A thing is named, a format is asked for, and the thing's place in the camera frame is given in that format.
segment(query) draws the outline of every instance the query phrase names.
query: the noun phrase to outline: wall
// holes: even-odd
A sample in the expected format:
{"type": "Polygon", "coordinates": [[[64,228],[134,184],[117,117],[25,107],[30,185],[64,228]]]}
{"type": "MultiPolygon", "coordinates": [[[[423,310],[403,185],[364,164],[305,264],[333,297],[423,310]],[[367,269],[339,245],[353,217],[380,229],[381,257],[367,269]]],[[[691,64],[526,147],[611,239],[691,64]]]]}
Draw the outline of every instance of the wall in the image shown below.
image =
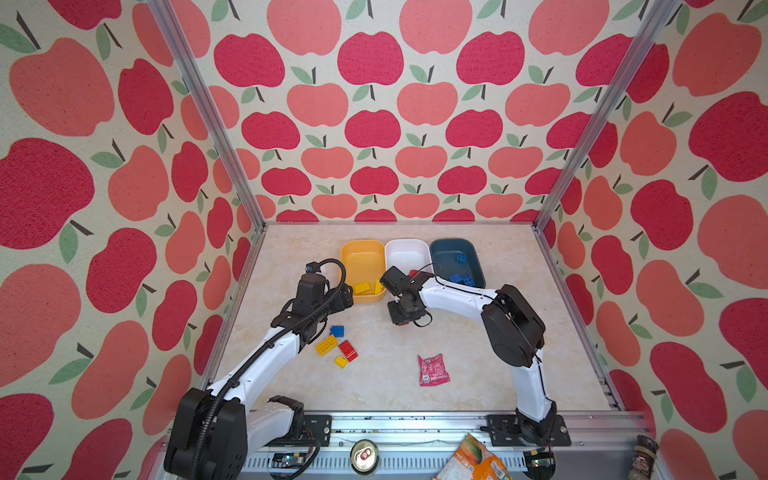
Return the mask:
{"type": "Polygon", "coordinates": [[[0,479],[144,479],[250,221],[147,4],[3,2],[0,23],[0,479]]]}
{"type": "Polygon", "coordinates": [[[546,230],[677,480],[768,478],[766,5],[681,4],[650,51],[671,56],[662,88],[612,114],[618,151],[546,230]]]}
{"type": "MultiPolygon", "coordinates": [[[[250,184],[271,222],[533,220],[647,9],[194,1],[211,31],[198,66],[214,97],[240,102],[224,123],[260,165],[250,184]]],[[[662,53],[639,101],[660,86],[662,53]]],[[[597,155],[616,143],[607,131],[597,155]]]]}

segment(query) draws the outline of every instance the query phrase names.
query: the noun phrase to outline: small yellow block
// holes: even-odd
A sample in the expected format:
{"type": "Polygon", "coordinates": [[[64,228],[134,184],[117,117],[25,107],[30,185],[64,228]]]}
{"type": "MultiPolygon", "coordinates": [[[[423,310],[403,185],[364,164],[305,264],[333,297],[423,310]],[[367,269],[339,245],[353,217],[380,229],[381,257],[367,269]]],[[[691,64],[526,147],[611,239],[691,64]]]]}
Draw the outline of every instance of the small yellow block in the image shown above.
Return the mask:
{"type": "Polygon", "coordinates": [[[355,295],[373,295],[373,287],[370,282],[360,282],[352,285],[355,295]]]}
{"type": "Polygon", "coordinates": [[[331,335],[323,340],[318,346],[316,346],[315,350],[317,350],[317,352],[323,356],[331,350],[335,349],[337,345],[339,345],[339,340],[337,340],[335,336],[331,335]]]}

